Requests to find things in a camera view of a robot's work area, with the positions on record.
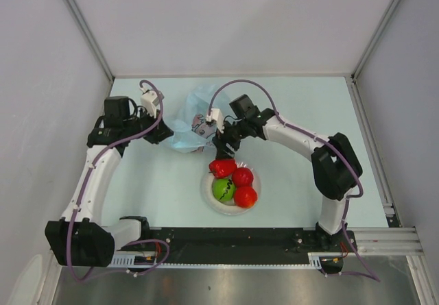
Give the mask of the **red fake bell pepper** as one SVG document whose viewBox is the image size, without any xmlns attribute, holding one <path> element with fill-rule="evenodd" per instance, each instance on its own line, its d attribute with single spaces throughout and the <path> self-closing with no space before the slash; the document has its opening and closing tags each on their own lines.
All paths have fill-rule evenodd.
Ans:
<svg viewBox="0 0 439 305">
<path fill-rule="evenodd" d="M 215 178 L 226 178 L 237 169 L 234 159 L 216 159 L 209 163 L 209 171 Z"/>
</svg>

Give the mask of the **red fake apple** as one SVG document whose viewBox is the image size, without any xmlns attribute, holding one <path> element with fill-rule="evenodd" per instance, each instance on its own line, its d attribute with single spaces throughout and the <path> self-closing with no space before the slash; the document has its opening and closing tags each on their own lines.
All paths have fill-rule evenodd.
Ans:
<svg viewBox="0 0 439 305">
<path fill-rule="evenodd" d="M 252 186 L 254 175 L 247 167 L 239 167 L 232 174 L 232 181 L 236 187 Z"/>
</svg>

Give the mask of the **light blue plastic bag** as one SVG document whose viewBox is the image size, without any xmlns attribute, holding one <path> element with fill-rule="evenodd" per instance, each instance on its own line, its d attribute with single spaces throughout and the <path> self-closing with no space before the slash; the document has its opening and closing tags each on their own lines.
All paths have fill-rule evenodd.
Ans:
<svg viewBox="0 0 439 305">
<path fill-rule="evenodd" d="M 214 84 L 205 84 L 188 93 L 178 111 L 165 117 L 165 123 L 174 135 L 165 139 L 162 145 L 184 154 L 214 148 L 216 124 L 207 124 L 206 114 L 218 88 Z"/>
</svg>

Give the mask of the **green fake watermelon ball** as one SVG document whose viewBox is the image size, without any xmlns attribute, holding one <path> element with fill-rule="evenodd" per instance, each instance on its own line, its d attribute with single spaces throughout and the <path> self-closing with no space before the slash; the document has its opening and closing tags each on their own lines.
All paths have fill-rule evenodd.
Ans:
<svg viewBox="0 0 439 305">
<path fill-rule="evenodd" d="M 219 202 L 230 201 L 234 197 L 236 186 L 229 178 L 215 179 L 212 185 L 214 198 Z"/>
</svg>

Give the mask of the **red fake tomato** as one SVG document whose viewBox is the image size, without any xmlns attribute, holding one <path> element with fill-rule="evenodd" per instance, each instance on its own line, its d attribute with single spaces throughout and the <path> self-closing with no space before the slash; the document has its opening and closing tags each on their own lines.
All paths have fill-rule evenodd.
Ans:
<svg viewBox="0 0 439 305">
<path fill-rule="evenodd" d="M 234 193 L 234 203 L 240 208 L 251 208 L 257 200 L 258 194 L 251 186 L 240 186 Z"/>
</svg>

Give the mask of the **white paper plate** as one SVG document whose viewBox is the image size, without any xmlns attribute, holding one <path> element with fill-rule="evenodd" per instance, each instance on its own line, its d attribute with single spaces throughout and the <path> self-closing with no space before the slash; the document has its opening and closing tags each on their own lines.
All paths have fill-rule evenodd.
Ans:
<svg viewBox="0 0 439 305">
<path fill-rule="evenodd" d="M 237 162 L 237 171 L 217 178 L 204 174 L 200 183 L 203 200 L 223 215 L 241 215 L 251 210 L 261 195 L 261 181 L 252 166 Z"/>
</svg>

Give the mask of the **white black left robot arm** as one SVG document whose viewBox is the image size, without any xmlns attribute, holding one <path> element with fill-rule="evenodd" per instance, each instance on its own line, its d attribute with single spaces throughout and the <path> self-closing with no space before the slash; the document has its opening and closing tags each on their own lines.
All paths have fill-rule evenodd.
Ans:
<svg viewBox="0 0 439 305">
<path fill-rule="evenodd" d="M 102 225 L 108 187 L 124 152 L 133 140 L 158 144 L 172 136 L 163 117 L 163 95 L 148 90 L 137 105 L 127 96 L 107 97 L 104 113 L 87 138 L 86 162 L 69 205 L 45 236 L 58 263 L 70 267 L 107 267 L 114 253 L 132 245 L 147 248 L 152 241 L 147 219 L 124 216 L 114 225 Z"/>
</svg>

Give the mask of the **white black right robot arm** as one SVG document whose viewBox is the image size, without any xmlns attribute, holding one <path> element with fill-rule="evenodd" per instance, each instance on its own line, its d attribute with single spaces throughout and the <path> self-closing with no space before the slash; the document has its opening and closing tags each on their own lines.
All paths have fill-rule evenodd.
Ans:
<svg viewBox="0 0 439 305">
<path fill-rule="evenodd" d="M 282 120 L 272 108 L 260 110 L 249 96 L 230 102 L 237 121 L 228 122 L 221 110 L 210 107 L 206 122 L 216 124 L 213 144 L 217 159 L 232 159 L 241 140 L 251 136 L 278 143 L 306 158 L 312 166 L 313 179 L 322 194 L 322 209 L 316 224 L 316 242 L 324 251 L 341 243 L 340 231 L 346 227 L 346 202 L 354 188 L 360 191 L 362 166 L 348 138 L 337 133 L 321 136 Z"/>
</svg>

